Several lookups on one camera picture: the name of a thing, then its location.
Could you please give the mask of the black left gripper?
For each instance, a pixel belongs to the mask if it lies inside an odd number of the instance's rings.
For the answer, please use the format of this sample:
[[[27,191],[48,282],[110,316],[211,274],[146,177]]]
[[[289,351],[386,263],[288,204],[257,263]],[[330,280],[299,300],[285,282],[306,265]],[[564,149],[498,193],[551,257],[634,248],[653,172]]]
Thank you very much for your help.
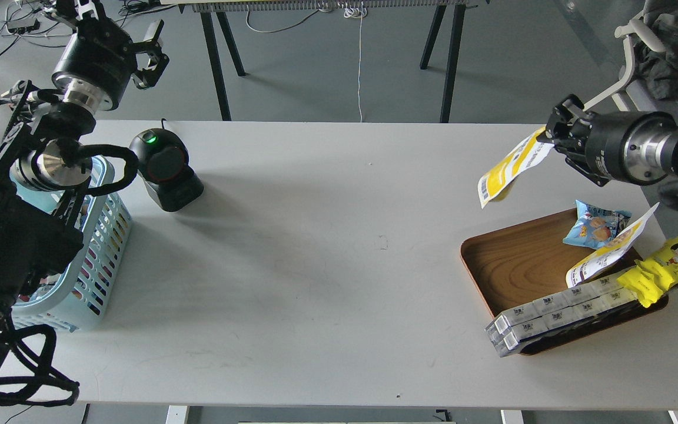
[[[121,28],[110,27],[100,1],[45,1],[45,16],[72,28],[72,35],[52,75],[57,88],[65,88],[67,79],[81,80],[102,89],[105,99],[100,110],[118,108],[132,74],[140,90],[153,88],[169,64],[162,51],[161,32],[164,20],[152,22],[145,40],[132,43]],[[147,54],[148,65],[137,69],[135,55]]]

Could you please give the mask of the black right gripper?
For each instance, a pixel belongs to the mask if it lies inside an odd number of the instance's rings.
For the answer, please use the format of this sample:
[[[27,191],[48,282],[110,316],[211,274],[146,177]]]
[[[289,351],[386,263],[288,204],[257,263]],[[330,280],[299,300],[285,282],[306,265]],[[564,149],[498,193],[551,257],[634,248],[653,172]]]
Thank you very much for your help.
[[[589,114],[570,94],[551,111],[544,142],[569,148],[565,162],[596,186],[611,180],[649,186],[667,176],[661,153],[675,129],[665,112]]]

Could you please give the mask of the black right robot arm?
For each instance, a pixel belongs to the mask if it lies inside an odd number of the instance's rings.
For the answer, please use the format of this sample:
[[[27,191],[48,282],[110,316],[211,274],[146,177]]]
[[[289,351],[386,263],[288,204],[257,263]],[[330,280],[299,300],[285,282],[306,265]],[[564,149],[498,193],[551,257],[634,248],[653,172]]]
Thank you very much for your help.
[[[678,211],[678,121],[669,113],[600,114],[570,94],[554,106],[536,139],[596,186],[658,184],[663,204]]]

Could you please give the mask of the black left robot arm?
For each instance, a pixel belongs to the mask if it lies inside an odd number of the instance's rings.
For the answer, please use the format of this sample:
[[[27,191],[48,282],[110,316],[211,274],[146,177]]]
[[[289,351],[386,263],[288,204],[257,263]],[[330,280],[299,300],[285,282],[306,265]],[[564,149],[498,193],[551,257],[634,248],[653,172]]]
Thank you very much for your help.
[[[43,407],[72,405],[79,395],[79,384],[53,367],[54,328],[16,329],[12,307],[83,249],[75,225],[85,197],[116,193],[137,176],[139,158],[129,148],[79,140],[94,130],[97,111],[119,106],[130,81],[152,88],[169,62],[161,19],[134,41],[99,1],[50,1],[48,14],[72,29],[54,88],[23,80],[0,96],[0,406],[33,406],[45,386],[68,397]]]

